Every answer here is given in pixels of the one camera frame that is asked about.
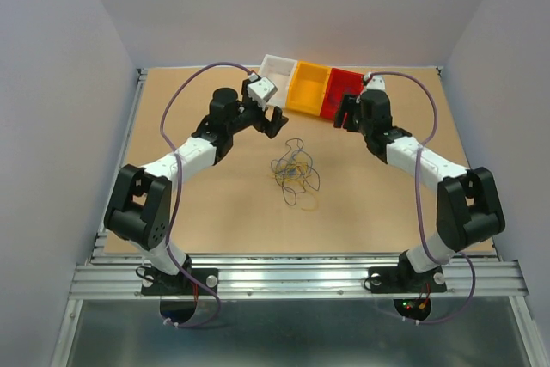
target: table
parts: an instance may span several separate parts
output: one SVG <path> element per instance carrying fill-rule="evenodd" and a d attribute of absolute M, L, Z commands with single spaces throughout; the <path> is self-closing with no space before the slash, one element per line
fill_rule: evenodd
<path fill-rule="evenodd" d="M 371 68 L 344 68 L 365 73 Z M 398 70 L 376 68 L 377 70 Z M 125 163 L 142 165 L 169 152 L 159 134 L 162 112 L 193 68 L 152 69 L 139 102 Z M 435 68 L 403 69 L 432 92 L 439 112 L 437 135 L 428 145 L 452 162 L 467 159 Z M 181 145 L 208 113 L 212 92 L 240 91 L 243 72 L 216 68 L 193 81 L 174 103 L 166 122 L 171 139 Z M 394 124 L 419 140 L 431 130 L 431 106 L 412 82 L 386 76 Z M 249 128 L 235 136 L 230 153 L 214 168 L 189 180 L 172 239 L 189 253 L 208 254 L 351 254 L 393 253 L 419 243 L 413 178 L 389 167 L 366 149 L 363 137 L 334 129 L 331 122 L 291 113 L 288 125 L 270 140 Z M 281 157 L 285 141 L 301 138 L 321 176 L 318 207 L 308 202 L 288 206 L 270 176 L 270 162 Z M 436 198 L 422 188 L 427 233 L 435 229 Z M 492 253 L 491 242 L 471 248 Z M 135 252 L 109 234 L 106 254 Z"/>

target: wall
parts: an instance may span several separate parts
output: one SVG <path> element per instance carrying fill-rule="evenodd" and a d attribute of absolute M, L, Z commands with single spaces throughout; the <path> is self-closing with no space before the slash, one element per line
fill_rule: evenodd
<path fill-rule="evenodd" d="M 0 10 L 0 357 L 45 366 L 93 245 L 135 69 L 100 0 Z"/>
<path fill-rule="evenodd" d="M 480 0 L 102 0 L 139 67 L 442 64 Z"/>
<path fill-rule="evenodd" d="M 468 159 L 496 175 L 507 230 L 495 241 L 519 259 L 547 348 L 549 22 L 550 0 L 483 0 L 443 71 Z"/>

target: cable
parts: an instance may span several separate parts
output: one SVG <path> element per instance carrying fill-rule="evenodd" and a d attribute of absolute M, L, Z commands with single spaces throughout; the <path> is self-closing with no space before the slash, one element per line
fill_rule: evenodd
<path fill-rule="evenodd" d="M 178 324 L 178 323 L 171 322 L 171 320 L 169 320 L 169 319 L 165 319 L 165 323 L 167 323 L 171 326 L 177 327 L 177 328 L 195 328 L 195 327 L 204 326 L 204 324 L 207 324 L 208 322 L 214 320 L 219 315 L 219 313 L 222 309 L 222 301 L 220 300 L 220 297 L 218 296 L 218 294 L 214 290 L 210 289 L 208 286 L 206 286 L 203 283 L 201 283 L 200 281 L 198 281 L 193 275 L 191 275 L 189 272 L 187 272 L 181 266 L 181 264 L 178 262 L 178 260 L 174 257 L 174 254 L 172 253 L 172 249 L 170 248 L 170 236 L 172 235 L 172 229 L 174 228 L 175 219 L 176 219 L 176 216 L 178 215 L 178 210 L 180 209 L 181 187 L 182 187 L 182 184 L 183 184 L 183 165 L 181 163 L 180 157 L 176 155 L 178 149 L 176 148 L 174 143 L 170 140 L 170 138 L 168 137 L 168 135 L 164 131 L 164 124 L 166 122 L 166 118 L 168 116 L 168 112 L 170 111 L 170 108 L 174 104 L 174 101 L 176 100 L 176 98 L 180 95 L 181 91 L 193 79 L 195 79 L 197 76 L 199 76 L 200 74 L 206 72 L 207 70 L 209 70 L 211 68 L 214 68 L 214 67 L 217 67 L 217 66 L 232 66 L 234 68 L 244 70 L 247 73 L 247 75 L 250 75 L 252 73 L 251 70 L 245 68 L 244 66 L 242 66 L 240 64 L 234 64 L 234 63 L 231 63 L 231 62 L 216 62 L 214 64 L 208 64 L 204 68 L 202 68 L 200 70 L 197 70 L 185 82 L 183 82 L 181 84 L 181 86 L 178 88 L 178 90 L 175 91 L 174 95 L 172 96 L 172 98 L 168 102 L 166 108 L 164 109 L 164 113 L 162 114 L 162 117 L 161 117 L 161 124 L 160 124 L 161 136 L 164 138 L 164 140 L 166 141 L 166 143 L 168 144 L 168 146 L 170 147 L 172 152 L 174 152 L 175 160 L 176 160 L 176 163 L 177 163 L 177 166 L 178 166 L 178 168 L 177 168 L 178 185 L 177 185 L 177 188 L 176 188 L 174 211 L 172 212 L 172 217 L 170 218 L 170 223 L 168 224 L 168 231 L 166 233 L 166 251 L 167 251 L 168 256 L 170 257 L 170 259 L 174 263 L 174 265 L 178 268 L 178 270 L 180 270 L 180 272 L 184 275 L 184 277 L 187 278 L 192 283 L 194 283 L 195 285 L 197 285 L 198 287 L 202 288 L 204 291 L 208 292 L 208 294 L 210 294 L 211 296 L 213 296 L 214 299 L 216 300 L 216 304 L 217 304 L 216 312 L 213 315 L 211 315 L 206 320 L 197 322 L 195 324 Z"/>
<path fill-rule="evenodd" d="M 434 262 L 435 264 L 438 264 L 438 265 L 442 265 L 441 262 L 437 261 L 433 257 L 433 255 L 431 255 L 430 250 L 428 249 L 428 245 L 426 244 L 426 235 L 425 235 L 425 230 L 424 230 L 424 218 L 423 218 L 423 212 L 422 212 L 422 199 L 420 197 L 420 172 L 421 172 L 420 171 L 420 160 L 422 159 L 422 150 L 433 139 L 433 137 L 436 135 L 437 122 L 438 122 L 436 101 L 433 99 L 433 96 L 431 95 L 428 88 L 426 88 L 426 86 L 421 81 L 419 81 L 414 76 L 407 75 L 406 73 L 385 71 L 385 70 L 380 71 L 380 72 L 372 72 L 369 75 L 369 78 L 367 79 L 365 85 L 367 85 L 372 80 L 372 78 L 374 76 L 386 76 L 386 75 L 388 75 L 388 76 L 401 76 L 401 77 L 404 77 L 406 79 L 409 79 L 410 81 L 413 81 L 414 83 L 416 83 L 424 91 L 425 95 L 428 97 L 428 100 L 430 101 L 430 104 L 431 104 L 431 109 L 433 111 L 433 126 L 431 128 L 430 135 L 428 135 L 428 138 L 426 138 L 424 141 L 422 141 L 420 143 L 419 150 L 417 150 L 417 152 L 416 152 L 416 160 L 415 160 L 415 164 L 414 164 L 414 195 L 415 195 L 415 199 L 416 199 L 416 213 L 417 213 L 417 220 L 419 222 L 419 233 L 420 233 L 420 241 L 422 241 L 422 248 L 424 249 L 426 255 L 428 256 L 428 258 L 432 262 Z M 462 313 L 468 307 L 468 305 L 470 305 L 470 303 L 472 302 L 472 298 L 474 297 L 474 292 L 475 292 L 475 284 L 476 284 L 474 263 L 463 252 L 459 252 L 459 254 L 462 255 L 462 257 L 464 257 L 464 259 L 470 265 L 470 270 L 472 271 L 472 288 L 470 289 L 470 293 L 467 296 L 466 301 L 464 302 L 462 307 L 458 311 L 456 311 L 454 314 L 451 314 L 451 315 L 448 315 L 444 318 L 441 318 L 441 319 L 438 319 L 438 320 L 433 320 L 433 321 L 417 321 L 420 324 L 439 324 L 441 322 L 446 322 L 446 321 L 452 320 L 457 315 Z"/>
<path fill-rule="evenodd" d="M 292 150 L 292 144 L 296 141 L 296 150 Z M 273 172 L 272 177 L 275 178 L 277 184 L 281 187 L 283 192 L 283 199 L 287 205 L 293 206 L 297 203 L 297 195 L 299 193 L 310 193 L 315 199 L 314 208 L 302 208 L 304 211 L 314 211 L 318 207 L 318 200 L 315 197 L 315 193 L 309 191 L 310 188 L 313 191 L 319 191 L 321 187 L 321 177 L 315 168 L 313 168 L 313 158 L 311 155 L 303 150 L 304 142 L 300 138 L 291 138 L 284 143 L 288 150 L 279 159 L 273 159 L 271 162 L 271 169 Z M 317 185 L 312 185 L 309 178 L 312 176 L 317 177 Z M 297 191 L 294 187 L 300 187 L 302 190 Z M 287 193 L 291 193 L 294 198 L 292 201 L 287 199 Z"/>

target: yellow bin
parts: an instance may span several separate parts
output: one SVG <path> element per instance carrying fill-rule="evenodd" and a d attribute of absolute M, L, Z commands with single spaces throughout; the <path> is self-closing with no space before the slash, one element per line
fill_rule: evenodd
<path fill-rule="evenodd" d="M 286 108 L 319 116 L 330 70 L 328 66 L 298 62 L 286 97 Z"/>

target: plastic container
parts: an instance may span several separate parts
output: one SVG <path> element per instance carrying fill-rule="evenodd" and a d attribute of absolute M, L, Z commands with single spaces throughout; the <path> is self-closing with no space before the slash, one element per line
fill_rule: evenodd
<path fill-rule="evenodd" d="M 298 62 L 290 83 L 286 107 L 293 111 L 319 116 L 329 76 L 328 66 Z"/>
<path fill-rule="evenodd" d="M 277 93 L 269 100 L 268 105 L 283 108 L 289 93 L 290 82 L 298 61 L 280 58 L 279 56 L 265 55 L 258 75 L 269 78 L 277 86 Z"/>
<path fill-rule="evenodd" d="M 321 107 L 321 117 L 334 120 L 334 115 L 344 95 L 358 96 L 363 89 L 363 74 L 348 70 L 332 69 L 327 92 Z"/>

